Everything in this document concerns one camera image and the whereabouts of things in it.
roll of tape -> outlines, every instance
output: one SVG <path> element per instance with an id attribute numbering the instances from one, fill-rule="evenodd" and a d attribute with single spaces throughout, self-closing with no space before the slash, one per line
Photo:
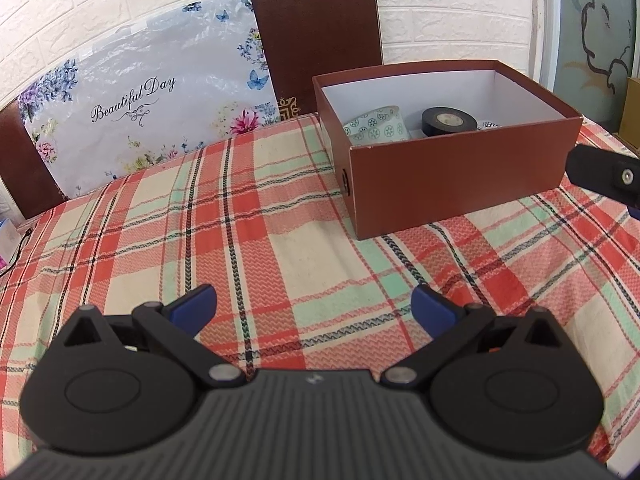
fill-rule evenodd
<path id="1" fill-rule="evenodd" d="M 472 116 L 455 108 L 437 106 L 422 112 L 422 132 L 428 137 L 477 129 L 478 123 Z"/>
<path id="2" fill-rule="evenodd" d="M 344 123 L 342 127 L 354 146 L 411 139 L 400 108 L 395 105 L 371 110 Z"/>

blue gripper pad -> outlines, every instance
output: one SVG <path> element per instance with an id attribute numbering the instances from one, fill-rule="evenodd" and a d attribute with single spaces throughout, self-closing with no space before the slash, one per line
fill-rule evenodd
<path id="1" fill-rule="evenodd" d="M 216 315 L 217 305 L 216 289 L 206 283 L 164 306 L 161 312 L 175 326 L 195 337 Z"/>
<path id="2" fill-rule="evenodd" d="M 434 339 L 465 316 L 465 309 L 449 301 L 427 285 L 418 285 L 411 293 L 414 319 Z"/>

black electrical tape roll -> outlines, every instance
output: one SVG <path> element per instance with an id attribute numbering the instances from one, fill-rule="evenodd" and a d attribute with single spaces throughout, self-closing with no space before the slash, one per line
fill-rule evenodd
<path id="1" fill-rule="evenodd" d="M 478 123 L 472 116 L 455 108 L 437 106 L 422 112 L 422 132 L 427 137 L 477 129 Z"/>

gold decorative pattern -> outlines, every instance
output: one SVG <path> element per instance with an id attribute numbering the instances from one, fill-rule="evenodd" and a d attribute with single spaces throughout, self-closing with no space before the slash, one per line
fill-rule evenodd
<path id="1" fill-rule="evenodd" d="M 295 97 L 284 98 L 281 97 L 278 101 L 278 110 L 280 111 L 280 120 L 286 121 L 292 117 L 295 117 L 300 113 L 298 108 L 298 101 Z"/>

pink flower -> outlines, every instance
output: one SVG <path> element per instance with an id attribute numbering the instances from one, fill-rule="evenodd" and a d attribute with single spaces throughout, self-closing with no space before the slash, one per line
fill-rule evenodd
<path id="1" fill-rule="evenodd" d="M 40 158 L 45 162 L 53 162 L 56 160 L 56 149 L 50 142 L 47 142 L 46 140 L 39 142 L 36 144 L 36 149 L 40 154 Z"/>
<path id="2" fill-rule="evenodd" d="M 258 127 L 258 114 L 253 110 L 242 110 L 242 115 L 231 121 L 231 134 L 240 135 Z"/>

